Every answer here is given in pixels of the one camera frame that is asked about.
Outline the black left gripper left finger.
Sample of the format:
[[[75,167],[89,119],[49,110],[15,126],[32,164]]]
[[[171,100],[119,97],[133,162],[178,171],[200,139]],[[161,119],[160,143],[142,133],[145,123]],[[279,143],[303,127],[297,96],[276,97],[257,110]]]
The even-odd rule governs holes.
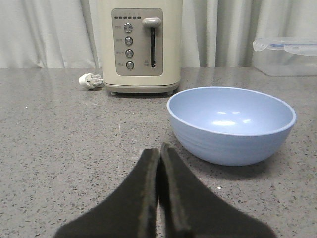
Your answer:
[[[56,238],[154,238],[159,150],[143,151],[123,183],[89,212],[62,226]]]

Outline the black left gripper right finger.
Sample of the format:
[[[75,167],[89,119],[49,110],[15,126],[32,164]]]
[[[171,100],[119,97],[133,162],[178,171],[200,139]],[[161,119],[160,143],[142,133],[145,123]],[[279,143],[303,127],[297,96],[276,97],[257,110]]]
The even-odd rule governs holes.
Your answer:
[[[210,191],[167,143],[160,149],[157,185],[168,238],[276,237],[265,223]]]

